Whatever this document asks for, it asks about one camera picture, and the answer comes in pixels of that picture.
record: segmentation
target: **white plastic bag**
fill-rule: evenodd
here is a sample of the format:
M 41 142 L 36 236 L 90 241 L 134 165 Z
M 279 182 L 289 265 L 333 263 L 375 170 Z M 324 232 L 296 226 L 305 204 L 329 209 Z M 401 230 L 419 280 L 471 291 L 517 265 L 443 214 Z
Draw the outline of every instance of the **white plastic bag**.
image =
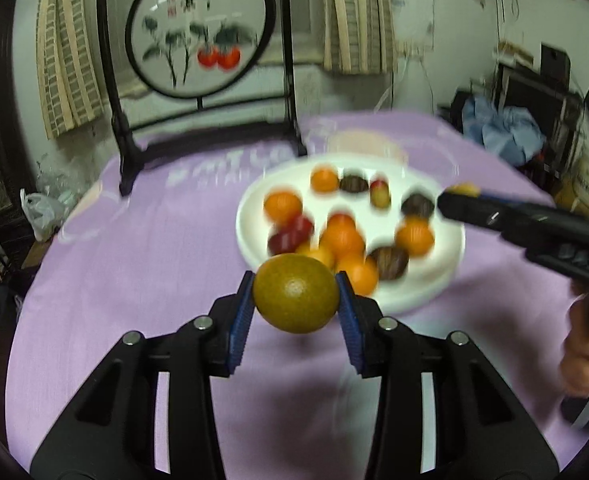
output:
M 66 206 L 54 198 L 41 193 L 26 195 L 21 190 L 21 209 L 34 231 L 34 238 L 45 242 L 57 227 L 61 227 L 66 217 Z

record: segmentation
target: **black speaker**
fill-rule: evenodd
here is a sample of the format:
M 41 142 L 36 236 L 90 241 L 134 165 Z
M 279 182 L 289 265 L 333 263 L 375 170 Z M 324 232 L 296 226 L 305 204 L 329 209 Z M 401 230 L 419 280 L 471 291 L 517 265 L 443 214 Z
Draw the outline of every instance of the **black speaker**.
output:
M 571 82 L 571 59 L 564 51 L 541 44 L 541 75 L 559 90 L 568 90 Z

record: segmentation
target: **window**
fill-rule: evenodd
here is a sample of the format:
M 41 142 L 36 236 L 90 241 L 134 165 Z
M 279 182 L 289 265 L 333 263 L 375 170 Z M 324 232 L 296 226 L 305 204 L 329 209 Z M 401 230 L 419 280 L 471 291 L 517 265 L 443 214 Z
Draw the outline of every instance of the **window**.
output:
M 106 85 L 102 77 L 100 49 L 97 33 L 97 0 L 84 0 L 85 18 L 92 49 L 92 58 L 102 95 L 106 95 Z M 136 76 L 126 55 L 124 30 L 130 6 L 134 0 L 108 0 L 108 28 L 119 93 L 133 96 L 145 91 L 143 83 Z M 273 38 L 261 63 L 280 64 L 282 62 L 280 0 L 277 2 L 277 22 Z M 290 0 L 292 13 L 292 43 L 294 60 L 297 63 L 320 63 L 323 61 L 323 4 L 322 0 Z

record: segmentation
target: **plaid curtain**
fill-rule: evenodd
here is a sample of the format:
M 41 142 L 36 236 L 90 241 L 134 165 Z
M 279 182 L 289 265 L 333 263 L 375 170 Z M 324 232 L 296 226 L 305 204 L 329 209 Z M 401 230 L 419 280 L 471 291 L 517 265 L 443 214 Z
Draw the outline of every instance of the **plaid curtain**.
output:
M 379 74 L 396 67 L 390 0 L 323 0 L 324 68 L 346 74 Z
M 49 139 L 102 114 L 83 0 L 39 0 L 36 65 Z

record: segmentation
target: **silver bolt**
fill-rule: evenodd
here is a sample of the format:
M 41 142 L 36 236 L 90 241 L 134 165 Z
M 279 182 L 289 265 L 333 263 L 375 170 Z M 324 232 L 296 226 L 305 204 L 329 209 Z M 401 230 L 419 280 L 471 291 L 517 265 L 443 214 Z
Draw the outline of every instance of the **silver bolt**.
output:
M 214 322 L 209 316 L 199 316 L 192 322 L 192 324 L 197 330 L 208 330 Z
M 450 341 L 455 343 L 457 346 L 463 346 L 470 342 L 470 338 L 463 332 L 452 332 L 450 334 Z
M 497 220 L 499 220 L 499 213 L 493 213 L 486 220 L 486 225 L 494 225 Z
M 386 331 L 394 330 L 399 326 L 399 323 L 394 317 L 382 317 L 379 320 L 379 327 L 383 328 Z
M 136 345 L 141 340 L 141 332 L 137 332 L 137 330 L 132 330 L 124 335 L 124 338 L 121 339 L 125 344 L 128 346 Z

